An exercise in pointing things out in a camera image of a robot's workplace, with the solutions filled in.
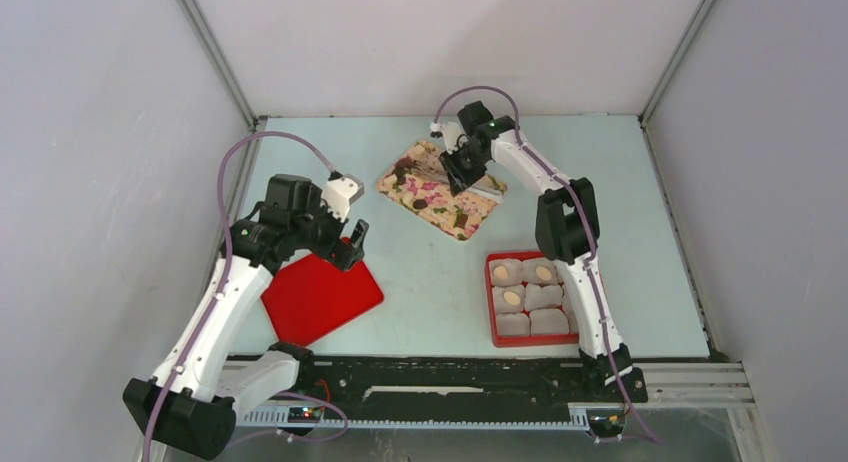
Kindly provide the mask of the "steel tongs white handle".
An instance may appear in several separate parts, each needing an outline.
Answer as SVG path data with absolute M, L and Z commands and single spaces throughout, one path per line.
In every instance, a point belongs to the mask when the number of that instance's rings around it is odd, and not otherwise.
M 457 175 L 451 175 L 444 169 L 437 169 L 429 166 L 416 166 L 411 169 L 411 173 L 419 175 L 427 180 L 444 183 L 448 185 L 451 193 L 457 196 L 460 193 L 469 192 L 480 197 L 492 200 L 496 203 L 502 203 L 504 198 L 501 192 L 495 189 L 490 189 L 481 186 L 479 183 L 470 183 L 461 179 Z

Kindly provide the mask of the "white chocolate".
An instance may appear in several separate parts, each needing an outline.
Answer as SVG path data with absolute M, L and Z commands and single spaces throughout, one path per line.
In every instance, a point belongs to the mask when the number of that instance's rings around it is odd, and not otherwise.
M 510 306 L 519 306 L 522 303 L 521 296 L 513 291 L 505 291 L 503 299 Z
M 547 267 L 537 266 L 535 268 L 536 277 L 541 281 L 550 281 L 552 279 L 552 274 Z
M 501 280 L 508 279 L 510 277 L 509 270 L 504 266 L 498 266 L 493 270 L 493 275 Z

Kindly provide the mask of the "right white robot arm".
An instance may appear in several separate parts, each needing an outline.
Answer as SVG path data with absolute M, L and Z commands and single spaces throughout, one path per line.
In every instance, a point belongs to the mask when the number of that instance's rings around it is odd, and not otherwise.
M 495 117 L 480 101 L 463 107 L 455 122 L 434 119 L 430 134 L 445 144 L 439 161 L 453 194 L 481 181 L 491 163 L 505 168 L 536 194 L 535 240 L 564 281 L 575 313 L 583 390 L 596 400 L 610 398 L 633 363 L 600 274 L 600 224 L 593 184 L 556 168 L 526 140 L 516 119 Z

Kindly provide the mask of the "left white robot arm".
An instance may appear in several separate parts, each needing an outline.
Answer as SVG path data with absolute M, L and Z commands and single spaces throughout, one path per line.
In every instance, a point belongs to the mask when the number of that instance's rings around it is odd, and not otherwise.
M 232 376 L 224 366 L 248 312 L 296 252 L 307 250 L 339 271 L 363 259 L 367 222 L 342 235 L 363 193 L 358 179 L 337 171 L 324 186 L 286 174 L 269 180 L 264 200 L 230 226 L 201 302 L 169 355 L 148 379 L 125 386 L 123 402 L 146 441 L 211 461 L 240 416 L 282 391 L 297 399 L 312 393 L 316 372 L 303 363 L 307 349 L 276 343 Z

